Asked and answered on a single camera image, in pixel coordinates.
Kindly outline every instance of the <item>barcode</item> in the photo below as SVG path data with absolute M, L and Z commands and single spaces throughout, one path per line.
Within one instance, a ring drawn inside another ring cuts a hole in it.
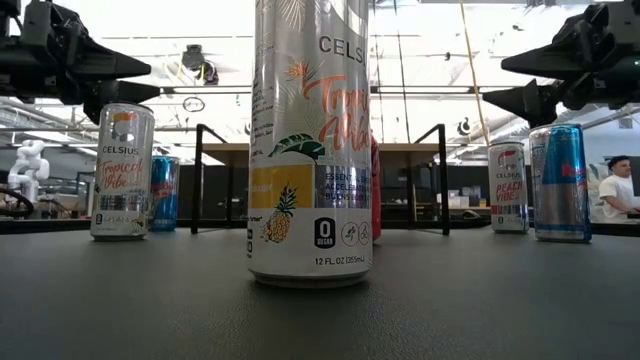
M 491 215 L 522 215 L 522 205 L 491 205 Z
M 141 195 L 101 195 L 98 210 L 147 211 L 148 197 Z

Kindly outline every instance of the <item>ceiling light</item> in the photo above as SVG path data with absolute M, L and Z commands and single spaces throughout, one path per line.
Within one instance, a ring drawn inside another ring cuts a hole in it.
M 162 88 L 163 94 L 251 94 L 251 86 L 175 86 Z
M 468 86 L 379 86 L 380 94 L 468 94 Z
M 13 147 L 22 147 L 23 146 L 22 144 L 9 144 L 9 145 L 13 146 Z M 63 146 L 64 146 L 63 144 L 51 144 L 51 143 L 44 144 L 44 147 L 63 147 Z
M 206 166 L 221 166 L 221 165 L 224 165 L 224 163 L 212 158 L 211 156 L 209 156 L 207 154 L 202 154 L 202 163 L 205 164 Z
M 87 155 L 91 155 L 91 156 L 95 156 L 95 157 L 98 156 L 98 153 L 96 151 L 94 151 L 94 150 L 78 148 L 78 151 L 83 152 L 83 153 L 85 153 Z
M 513 89 L 512 87 L 487 87 L 487 86 L 481 86 L 478 88 L 478 92 L 480 94 L 484 94 L 484 93 L 488 93 L 491 91 L 502 91 L 502 90 L 511 90 Z
M 440 159 L 433 159 L 436 164 L 440 164 Z M 462 160 L 460 159 L 447 159 L 447 164 L 460 164 Z
M 72 138 L 67 135 L 61 134 L 59 132 L 50 132 L 50 131 L 25 131 L 26 135 L 31 135 L 38 137 L 40 139 L 57 141 L 57 142 L 71 142 Z
M 89 147 L 98 147 L 98 144 L 67 144 L 70 147 L 79 147 L 79 148 L 89 148 Z

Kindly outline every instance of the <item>leaf illustration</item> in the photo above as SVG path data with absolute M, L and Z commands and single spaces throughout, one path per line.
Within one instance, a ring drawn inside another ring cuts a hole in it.
M 286 152 L 297 152 L 316 161 L 318 156 L 324 155 L 324 146 L 308 134 L 295 134 L 280 140 L 271 154 L 269 154 L 269 157 Z
M 317 97 L 306 100 L 300 84 L 280 84 L 280 100 L 274 104 L 276 117 L 286 119 L 287 128 L 293 133 L 305 133 L 317 137 L 325 123 L 322 105 Z
M 280 10 L 280 15 L 284 18 L 290 28 L 302 31 L 302 27 L 306 21 L 307 0 L 276 0 L 276 5 Z

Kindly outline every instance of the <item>celsius tropical vibe can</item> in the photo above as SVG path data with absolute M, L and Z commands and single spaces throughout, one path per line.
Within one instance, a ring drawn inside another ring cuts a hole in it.
M 173 231 L 178 219 L 180 159 L 154 156 L 151 164 L 151 231 Z
M 96 240 L 142 238 L 147 233 L 153 112 L 108 104 L 100 113 L 91 235 Z
M 336 287 L 372 266 L 365 0 L 256 1 L 247 257 Z
M 529 134 L 534 227 L 540 240 L 589 242 L 589 196 L 580 125 L 547 125 Z
M 529 231 L 524 147 L 519 142 L 489 146 L 491 227 L 495 232 Z

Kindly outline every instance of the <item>ceiling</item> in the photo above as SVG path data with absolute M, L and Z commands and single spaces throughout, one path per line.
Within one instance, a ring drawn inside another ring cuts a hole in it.
M 302 0 L 288 1 L 304 4 Z M 228 142 L 248 142 L 255 0 L 181 0 L 172 6 L 158 6 L 151 0 L 55 2 L 77 11 L 100 44 L 153 67 L 149 76 L 132 81 L 185 87 L 181 89 L 183 94 L 163 95 L 146 103 L 156 114 L 156 127 L 191 128 L 202 123 Z M 473 76 L 457 1 L 398 0 L 395 8 L 393 1 L 378 3 L 369 12 L 370 82 L 379 89 L 371 96 L 371 122 L 377 138 L 384 142 L 415 141 L 434 125 L 444 123 L 448 142 L 482 143 L 477 136 L 478 104 L 472 94 L 467 94 Z M 549 43 L 567 17 L 584 10 L 586 5 L 582 3 L 527 7 L 525 1 L 494 0 L 466 5 L 466 25 L 480 89 L 530 81 L 530 76 L 502 71 L 500 61 Z M 207 60 L 215 64 L 218 86 L 202 86 L 179 65 L 182 52 L 190 44 L 201 45 Z M 189 112 L 184 106 L 194 97 L 204 103 L 203 111 Z M 525 121 L 490 104 L 481 103 L 480 107 L 492 138 L 517 136 L 527 127 Z M 66 122 L 91 125 L 83 119 L 81 108 L 73 110 L 47 100 L 39 101 L 36 109 Z M 460 136 L 456 130 L 465 118 L 472 127 L 471 136 Z M 155 139 L 162 144 L 195 141 L 193 132 L 158 132 Z M 435 142 L 437 138 L 434 135 L 425 141 Z

